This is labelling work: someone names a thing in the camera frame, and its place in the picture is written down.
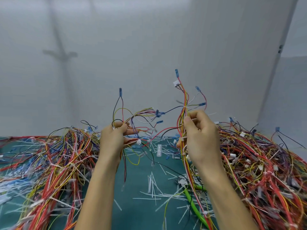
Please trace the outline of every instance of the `hand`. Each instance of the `hand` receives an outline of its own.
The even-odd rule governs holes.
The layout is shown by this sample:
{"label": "hand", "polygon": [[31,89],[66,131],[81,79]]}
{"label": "hand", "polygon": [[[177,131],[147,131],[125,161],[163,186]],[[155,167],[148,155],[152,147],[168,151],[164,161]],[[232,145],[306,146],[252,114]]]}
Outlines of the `hand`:
{"label": "hand", "polygon": [[126,138],[124,135],[132,135],[139,130],[128,129],[127,124],[122,122],[114,122],[113,129],[112,124],[105,127],[101,131],[100,138],[100,155],[99,159],[106,160],[108,163],[113,163],[114,166],[118,166],[120,163],[120,153],[124,147],[136,142],[136,138]]}
{"label": "hand", "polygon": [[187,132],[188,154],[198,170],[210,176],[223,169],[220,135],[216,125],[203,110],[189,112],[183,120]]}

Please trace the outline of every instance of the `left hand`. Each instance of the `left hand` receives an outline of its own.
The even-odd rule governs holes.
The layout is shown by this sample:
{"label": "left hand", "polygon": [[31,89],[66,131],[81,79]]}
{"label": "left hand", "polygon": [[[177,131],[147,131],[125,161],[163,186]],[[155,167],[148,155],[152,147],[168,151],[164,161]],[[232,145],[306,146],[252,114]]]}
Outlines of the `left hand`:
{"label": "left hand", "polygon": [[100,159],[107,160],[108,163],[113,163],[114,166],[119,165],[119,156],[122,149],[137,140],[137,138],[126,138],[124,135],[133,135],[139,132],[139,130],[128,129],[128,125],[129,123],[114,122],[115,129],[110,124],[101,131]]}

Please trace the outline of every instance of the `forearm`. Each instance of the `forearm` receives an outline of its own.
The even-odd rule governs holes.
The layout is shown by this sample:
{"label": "forearm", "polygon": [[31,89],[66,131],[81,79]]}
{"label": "forearm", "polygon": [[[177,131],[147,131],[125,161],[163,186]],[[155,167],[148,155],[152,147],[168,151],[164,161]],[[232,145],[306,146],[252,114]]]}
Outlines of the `forearm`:
{"label": "forearm", "polygon": [[223,169],[213,176],[199,170],[208,191],[220,230],[258,230]]}
{"label": "forearm", "polygon": [[98,160],[75,227],[76,230],[111,229],[115,174],[116,166]]}

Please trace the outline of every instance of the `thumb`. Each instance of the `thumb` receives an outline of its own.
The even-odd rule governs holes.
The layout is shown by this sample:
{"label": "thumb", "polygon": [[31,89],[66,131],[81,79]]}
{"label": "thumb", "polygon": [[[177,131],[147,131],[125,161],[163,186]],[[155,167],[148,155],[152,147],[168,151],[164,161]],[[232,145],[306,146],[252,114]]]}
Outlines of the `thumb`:
{"label": "thumb", "polygon": [[185,126],[186,131],[187,131],[187,134],[198,131],[198,128],[195,126],[195,124],[191,120],[190,116],[186,116],[183,119],[183,124]]}
{"label": "thumb", "polygon": [[120,132],[122,134],[124,134],[127,131],[127,127],[128,127],[128,125],[124,123],[121,127],[117,128],[117,129],[119,129]]}

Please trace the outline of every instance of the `green cable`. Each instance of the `green cable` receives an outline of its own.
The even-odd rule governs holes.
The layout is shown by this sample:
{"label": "green cable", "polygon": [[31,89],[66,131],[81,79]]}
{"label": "green cable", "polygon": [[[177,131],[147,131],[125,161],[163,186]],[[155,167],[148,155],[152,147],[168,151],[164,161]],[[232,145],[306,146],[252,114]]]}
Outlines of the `green cable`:
{"label": "green cable", "polygon": [[[196,189],[199,189],[199,190],[205,190],[204,187],[202,187],[201,185],[194,185],[194,187]],[[202,216],[202,214],[198,211],[197,207],[195,206],[189,192],[187,189],[184,190],[184,193],[185,193],[185,196],[187,197],[188,199],[188,202],[191,204],[191,207],[194,211],[194,213],[196,214],[196,216],[198,217],[198,219],[200,219],[200,221],[207,227],[207,229],[209,229],[209,226],[205,220],[205,218]]]}

